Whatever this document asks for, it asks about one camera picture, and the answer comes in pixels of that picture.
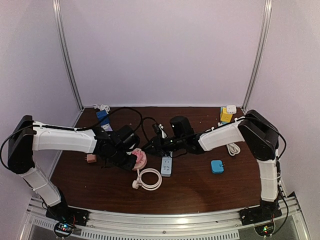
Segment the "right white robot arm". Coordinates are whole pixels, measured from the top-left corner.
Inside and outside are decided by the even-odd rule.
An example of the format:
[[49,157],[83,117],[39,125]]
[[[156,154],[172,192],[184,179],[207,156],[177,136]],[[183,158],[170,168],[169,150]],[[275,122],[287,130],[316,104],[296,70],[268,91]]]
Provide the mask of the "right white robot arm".
[[153,156],[163,157],[170,152],[186,150],[201,155],[228,144],[245,142],[257,160],[261,182],[260,199],[265,203],[256,210],[259,220],[268,220],[275,212],[272,203],[278,197],[277,163],[279,156],[279,132],[267,119],[255,110],[230,123],[196,133],[187,117],[175,116],[170,120],[174,135],[163,138],[160,130],[147,141],[142,150]]

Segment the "pink square plug adapter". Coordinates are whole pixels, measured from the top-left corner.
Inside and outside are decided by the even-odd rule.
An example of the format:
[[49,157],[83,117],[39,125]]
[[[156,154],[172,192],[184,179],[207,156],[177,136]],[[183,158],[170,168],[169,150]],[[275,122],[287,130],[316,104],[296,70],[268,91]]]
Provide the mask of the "pink square plug adapter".
[[136,156],[136,162],[140,162],[144,159],[144,152],[140,148],[134,149],[131,154]]

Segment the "salmon pink plug charger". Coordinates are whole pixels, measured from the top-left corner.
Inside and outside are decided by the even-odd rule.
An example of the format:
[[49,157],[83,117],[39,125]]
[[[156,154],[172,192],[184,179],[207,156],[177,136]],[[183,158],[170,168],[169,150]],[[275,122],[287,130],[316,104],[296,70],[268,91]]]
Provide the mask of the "salmon pink plug charger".
[[88,164],[93,164],[93,163],[97,162],[97,156],[95,154],[87,154],[86,157],[84,158],[84,160]]

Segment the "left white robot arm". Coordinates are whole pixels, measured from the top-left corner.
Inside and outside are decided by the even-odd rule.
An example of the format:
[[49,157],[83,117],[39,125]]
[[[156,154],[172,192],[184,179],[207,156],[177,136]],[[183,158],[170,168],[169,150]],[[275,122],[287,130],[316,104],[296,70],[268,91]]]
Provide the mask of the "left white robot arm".
[[72,211],[63,204],[58,188],[34,162],[33,153],[58,150],[93,154],[131,171],[137,159],[131,152],[139,145],[140,138],[129,125],[117,131],[106,131],[100,126],[73,128],[44,124],[25,115],[4,143],[8,145],[5,168],[21,176],[48,207],[53,207],[53,215],[67,222],[72,218]]

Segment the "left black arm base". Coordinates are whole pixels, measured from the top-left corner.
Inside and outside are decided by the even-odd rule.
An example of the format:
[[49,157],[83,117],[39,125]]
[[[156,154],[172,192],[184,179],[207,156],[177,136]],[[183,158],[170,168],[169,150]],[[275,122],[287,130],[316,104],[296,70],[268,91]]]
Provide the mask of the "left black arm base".
[[46,207],[45,216],[57,221],[53,232],[58,239],[68,238],[78,226],[85,227],[87,225],[88,210],[70,207],[65,202],[60,202],[55,206],[49,206],[46,203],[44,205]]

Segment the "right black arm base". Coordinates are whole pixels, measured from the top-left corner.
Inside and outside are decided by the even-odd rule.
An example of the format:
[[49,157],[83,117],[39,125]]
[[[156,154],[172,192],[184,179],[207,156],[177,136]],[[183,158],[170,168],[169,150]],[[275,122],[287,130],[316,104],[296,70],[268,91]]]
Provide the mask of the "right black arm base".
[[253,224],[260,237],[270,237],[276,228],[274,219],[282,216],[282,211],[278,200],[260,200],[260,205],[240,210],[239,216],[243,226]]

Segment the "light blue power strip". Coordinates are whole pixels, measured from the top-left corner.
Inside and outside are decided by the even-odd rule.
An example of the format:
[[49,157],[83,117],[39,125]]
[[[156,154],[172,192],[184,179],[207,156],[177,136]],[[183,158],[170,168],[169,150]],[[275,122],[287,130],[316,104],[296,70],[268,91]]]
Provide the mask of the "light blue power strip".
[[170,151],[161,159],[160,174],[162,177],[170,177],[172,175],[173,152]]

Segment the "blue square plug adapter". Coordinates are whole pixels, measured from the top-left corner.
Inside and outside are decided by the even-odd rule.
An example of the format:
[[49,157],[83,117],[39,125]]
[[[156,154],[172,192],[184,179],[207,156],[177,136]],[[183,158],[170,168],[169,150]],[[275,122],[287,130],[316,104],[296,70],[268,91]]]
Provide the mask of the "blue square plug adapter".
[[224,164],[221,160],[212,160],[210,166],[213,174],[222,174],[225,171]]

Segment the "round pink power socket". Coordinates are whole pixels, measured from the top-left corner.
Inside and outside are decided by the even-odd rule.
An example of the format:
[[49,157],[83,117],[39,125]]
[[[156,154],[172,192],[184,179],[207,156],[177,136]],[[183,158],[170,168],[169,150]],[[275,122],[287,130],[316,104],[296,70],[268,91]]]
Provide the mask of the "round pink power socket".
[[[147,155],[146,153],[143,151],[144,153],[144,158],[142,161],[140,162],[135,162],[133,171],[135,171],[137,173],[137,178],[132,182],[132,188],[133,189],[139,189],[142,188],[146,191],[155,191],[157,190],[161,184],[162,184],[162,176],[160,174],[160,172],[154,168],[145,168],[145,166],[148,163],[148,159],[147,159]],[[144,174],[155,174],[157,176],[157,182],[154,184],[147,184],[143,181],[143,175]]]

